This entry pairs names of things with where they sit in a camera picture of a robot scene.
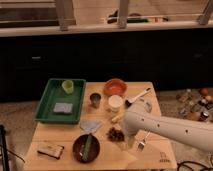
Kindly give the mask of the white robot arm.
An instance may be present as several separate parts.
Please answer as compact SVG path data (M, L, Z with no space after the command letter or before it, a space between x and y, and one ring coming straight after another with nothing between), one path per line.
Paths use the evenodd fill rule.
M149 114L140 103L124 112L121 128L127 137L145 130L213 154L213 124Z

